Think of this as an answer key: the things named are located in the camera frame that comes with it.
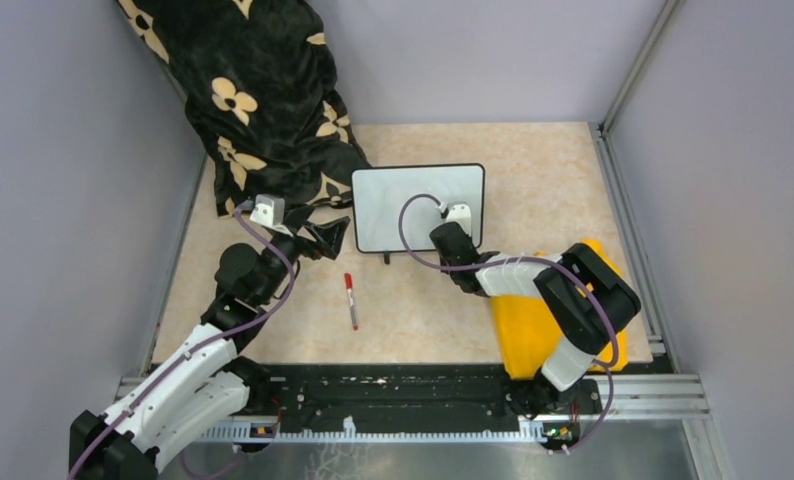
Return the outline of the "red white marker pen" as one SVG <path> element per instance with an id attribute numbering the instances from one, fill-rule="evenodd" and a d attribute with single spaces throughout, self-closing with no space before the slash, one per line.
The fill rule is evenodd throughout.
<path id="1" fill-rule="evenodd" d="M 358 323 L 358 316 L 357 316 L 357 310 L 356 310 L 355 299 L 354 299 L 353 279 L 352 279 L 352 275 L 349 272 L 345 272 L 344 273 L 344 282 L 345 282 L 345 289 L 346 289 L 346 293 L 347 293 L 349 314 L 350 314 L 350 320 L 351 320 L 352 329 L 354 331 L 358 331 L 359 330 L 359 323 Z"/>

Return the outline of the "white whiteboard black frame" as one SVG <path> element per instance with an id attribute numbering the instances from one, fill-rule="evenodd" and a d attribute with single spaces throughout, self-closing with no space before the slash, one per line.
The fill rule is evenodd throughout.
<path id="1" fill-rule="evenodd" d="M 359 169 L 351 175 L 356 249 L 364 254 L 432 252 L 433 229 L 445 223 L 450 203 L 465 202 L 472 211 L 473 245 L 483 240 L 486 170 L 479 163 L 387 166 Z"/>

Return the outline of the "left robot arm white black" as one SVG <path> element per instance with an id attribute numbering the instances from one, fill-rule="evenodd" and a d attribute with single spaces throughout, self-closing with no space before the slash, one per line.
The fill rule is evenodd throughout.
<path id="1" fill-rule="evenodd" d="M 222 418 L 265 411 L 269 372 L 243 357 L 266 321 L 289 298 L 301 258 L 334 260 L 349 217 L 317 225 L 300 217 L 227 247 L 215 273 L 216 297 L 175 353 L 100 414 L 70 426 L 71 479 L 155 479 Z"/>

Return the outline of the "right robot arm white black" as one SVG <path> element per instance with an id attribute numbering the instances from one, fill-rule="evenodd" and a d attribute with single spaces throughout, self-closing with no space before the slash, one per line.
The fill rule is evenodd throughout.
<path id="1" fill-rule="evenodd" d="M 641 301 L 595 247 L 576 243 L 555 257 L 481 253 L 453 221 L 429 237 L 440 270 L 463 292 L 491 299 L 517 413 L 568 411 L 591 367 L 619 361 L 618 336 Z"/>

